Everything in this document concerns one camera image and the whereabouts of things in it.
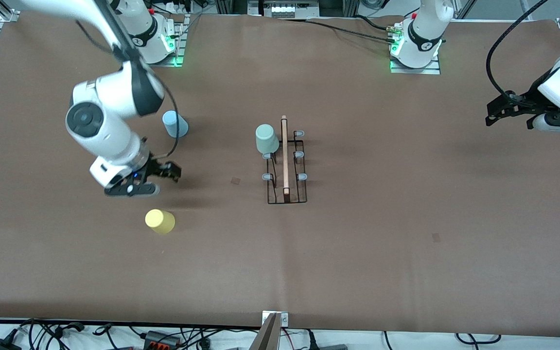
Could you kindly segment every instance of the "wire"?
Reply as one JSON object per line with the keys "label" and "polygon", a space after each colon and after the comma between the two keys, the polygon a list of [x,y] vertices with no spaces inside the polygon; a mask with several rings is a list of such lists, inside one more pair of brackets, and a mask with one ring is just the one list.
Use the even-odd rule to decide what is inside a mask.
{"label": "wire", "polygon": [[502,335],[497,334],[496,335],[496,339],[494,340],[490,340],[490,341],[476,341],[475,337],[471,334],[471,333],[466,333],[468,335],[468,337],[470,337],[471,341],[465,341],[464,339],[462,339],[462,337],[459,336],[459,333],[455,333],[455,338],[457,338],[458,341],[460,341],[460,343],[466,344],[466,345],[473,345],[475,350],[479,350],[478,346],[479,345],[489,345],[489,344],[496,344],[500,341],[500,339],[503,338]]}
{"label": "wire", "polygon": [[114,350],[118,350],[119,348],[114,343],[114,339],[111,339],[111,334],[109,334],[109,330],[107,330],[105,333],[107,333],[107,339],[109,339],[109,342],[111,343],[111,346],[113,346]]}
{"label": "wire", "polygon": [[420,7],[416,7],[416,9],[414,9],[414,10],[412,10],[412,11],[409,11],[409,13],[406,13],[405,16],[403,16],[403,17],[407,17],[407,16],[411,15],[412,13],[415,13],[415,12],[418,11],[419,9],[420,9]]}
{"label": "wire", "polygon": [[390,341],[388,340],[388,332],[384,331],[384,339],[386,339],[386,345],[388,347],[388,350],[393,350],[393,347],[390,345]]}
{"label": "wire", "polygon": [[47,335],[47,332],[45,332],[45,330],[42,330],[42,332],[43,332],[42,336],[40,336],[40,339],[38,339],[38,344],[36,346],[36,349],[40,349],[40,344],[42,344],[42,339],[44,339],[45,335]]}
{"label": "wire", "polygon": [[485,72],[487,73],[487,77],[490,80],[492,86],[494,86],[494,88],[496,88],[498,90],[498,92],[500,92],[500,95],[503,95],[510,102],[515,102],[516,104],[521,105],[521,106],[525,106],[525,107],[533,107],[533,105],[532,104],[527,104],[525,102],[520,102],[520,101],[517,101],[517,100],[513,100],[513,98],[511,98],[511,96],[509,96],[504,91],[504,89],[502,89],[498,85],[498,83],[494,79],[494,76],[491,73],[491,56],[494,54],[494,51],[496,51],[496,47],[498,47],[498,45],[500,45],[500,43],[505,39],[505,37],[509,33],[511,33],[511,31],[513,31],[513,29],[515,29],[515,27],[517,27],[518,24],[522,23],[524,18],[527,18],[530,14],[535,12],[536,9],[538,9],[541,5],[545,4],[546,2],[548,2],[548,0],[540,0],[535,5],[533,5],[533,7],[528,9],[528,11],[526,11],[524,14],[522,14],[522,16],[520,16],[520,18],[518,18],[515,22],[513,22],[511,24],[511,26],[509,26],[509,28],[507,28],[506,31],[504,33],[502,33],[500,38],[498,38],[498,40],[496,40],[494,45],[491,47],[490,51],[487,53],[487,58],[485,59]]}
{"label": "wire", "polygon": [[144,336],[144,335],[143,335],[144,333],[138,333],[138,332],[137,332],[136,330],[134,330],[133,327],[131,327],[131,326],[129,326],[129,329],[131,330],[131,332],[137,334],[138,337],[143,337],[143,336]]}
{"label": "wire", "polygon": [[34,324],[38,324],[40,327],[42,327],[42,329],[49,334],[49,336],[51,336],[51,338],[49,338],[49,341],[47,341],[47,347],[45,348],[45,350],[48,350],[49,348],[49,344],[51,343],[51,341],[53,341],[53,339],[55,339],[58,343],[58,345],[60,346],[60,350],[62,349],[66,349],[66,350],[70,350],[70,348],[64,344],[64,342],[62,342],[62,340],[60,339],[59,336],[56,336],[56,334],[51,330],[51,326],[47,326],[44,323],[41,323],[40,321],[36,320],[36,319],[31,319],[29,320],[29,322],[31,322],[31,326],[29,327],[29,338],[31,338],[31,334],[32,334],[32,329],[33,329],[33,325]]}
{"label": "wire", "polygon": [[286,328],[282,328],[282,331],[284,332],[284,334],[286,334],[286,339],[289,341],[289,344],[291,344],[291,349],[295,350],[295,346],[293,346],[293,340],[291,340],[289,332],[286,331]]}
{"label": "wire", "polygon": [[180,34],[180,36],[183,36],[185,34],[187,34],[187,32],[189,31],[189,29],[193,26],[194,23],[196,23],[199,19],[200,16],[202,16],[202,14],[207,11],[208,9],[210,9],[211,6],[207,6],[207,7],[203,7],[200,9],[200,13],[198,13],[198,15],[196,16],[196,18],[194,18],[191,22],[189,22],[189,26],[187,26],[187,29],[185,29],[185,31],[183,33]]}
{"label": "wire", "polygon": [[354,32],[354,31],[350,31],[349,29],[330,26],[329,24],[325,24],[325,23],[321,23],[321,22],[310,22],[309,20],[305,20],[305,23],[317,24],[318,26],[324,26],[324,27],[328,27],[328,28],[331,28],[331,29],[336,29],[337,31],[341,31],[341,32],[345,32],[345,33],[349,33],[349,34],[353,34],[353,35],[359,35],[361,37],[367,37],[367,38],[373,38],[373,39],[376,39],[376,40],[381,40],[381,41],[387,42],[389,44],[394,43],[394,40],[391,39],[391,38],[376,37],[375,35],[358,33],[358,32]]}
{"label": "wire", "polygon": [[386,27],[382,27],[382,26],[378,26],[377,24],[373,23],[369,18],[361,15],[361,14],[356,14],[354,17],[356,18],[362,18],[363,20],[365,20],[366,23],[369,24],[369,26],[376,28],[376,29],[380,29],[382,31],[386,31]]}
{"label": "wire", "polygon": [[108,49],[107,47],[102,46],[91,35],[89,35],[88,31],[85,29],[84,25],[81,22],[76,20],[75,23],[77,24],[77,26],[79,26],[79,29],[81,29],[82,32],[84,32],[84,34],[86,35],[86,38],[92,43],[92,45],[94,45],[97,49],[99,49],[100,51],[103,51],[104,53],[112,54],[111,49]]}
{"label": "wire", "polygon": [[170,89],[167,87],[165,82],[157,75],[155,75],[155,78],[157,78],[157,80],[161,83],[161,86],[163,86],[165,92],[167,92],[167,95],[170,97],[170,100],[172,101],[172,106],[174,107],[174,111],[176,113],[176,137],[174,138],[174,144],[172,146],[172,149],[170,149],[170,151],[168,151],[168,153],[165,153],[164,155],[153,157],[153,159],[161,159],[161,158],[169,157],[172,153],[174,153],[176,146],[178,146],[178,138],[180,137],[180,120],[178,119],[178,116],[180,114],[178,113],[178,106],[176,106],[176,100],[174,99],[174,95],[172,94]]}
{"label": "wire", "polygon": [[311,339],[311,347],[310,350],[319,350],[319,347],[317,345],[317,339],[315,339],[315,334],[313,333],[312,330],[307,330],[308,331],[308,336]]}

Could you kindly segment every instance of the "yellow cup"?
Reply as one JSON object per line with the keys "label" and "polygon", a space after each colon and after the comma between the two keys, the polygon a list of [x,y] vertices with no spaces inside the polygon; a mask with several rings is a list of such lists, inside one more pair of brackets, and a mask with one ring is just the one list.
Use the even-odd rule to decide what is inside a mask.
{"label": "yellow cup", "polygon": [[174,215],[164,210],[153,209],[146,213],[146,224],[148,227],[162,235],[170,232],[174,228],[175,223]]}

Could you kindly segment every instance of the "table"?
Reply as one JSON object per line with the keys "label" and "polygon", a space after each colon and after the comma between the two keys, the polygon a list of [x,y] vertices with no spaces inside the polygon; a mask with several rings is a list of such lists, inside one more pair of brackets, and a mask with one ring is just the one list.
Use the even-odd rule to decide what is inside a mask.
{"label": "table", "polygon": [[[70,20],[22,13],[0,35],[0,316],[252,326],[283,310],[293,328],[560,336],[560,133],[484,124],[507,26],[452,23],[426,76],[389,73],[382,42],[203,16],[184,66],[156,69],[190,125],[183,178],[120,200],[64,127],[72,87],[118,64]],[[523,92],[560,31],[510,37],[494,73]],[[129,123],[156,153],[170,108]],[[265,201],[254,131],[281,115],[306,133],[306,204]],[[172,233],[144,225],[153,208]]]}

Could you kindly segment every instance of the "wooden stick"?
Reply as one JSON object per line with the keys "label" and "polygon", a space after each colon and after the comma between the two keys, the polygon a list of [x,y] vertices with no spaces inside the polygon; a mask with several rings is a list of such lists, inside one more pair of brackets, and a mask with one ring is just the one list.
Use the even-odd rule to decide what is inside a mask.
{"label": "wooden stick", "polygon": [[282,180],[284,181],[284,202],[291,202],[291,190],[289,190],[289,133],[287,131],[288,121],[286,115],[282,116]]}

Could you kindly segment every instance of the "blue cup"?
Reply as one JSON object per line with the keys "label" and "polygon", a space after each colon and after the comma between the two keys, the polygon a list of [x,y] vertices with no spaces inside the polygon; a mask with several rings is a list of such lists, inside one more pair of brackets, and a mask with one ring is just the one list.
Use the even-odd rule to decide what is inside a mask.
{"label": "blue cup", "polygon": [[262,124],[256,128],[256,149],[260,153],[275,153],[279,147],[280,141],[271,125]]}
{"label": "blue cup", "polygon": [[164,122],[165,130],[167,133],[176,138],[176,126],[178,120],[178,138],[184,137],[189,131],[189,125],[185,121],[183,117],[177,115],[175,111],[167,111],[164,113],[163,118],[161,118]]}

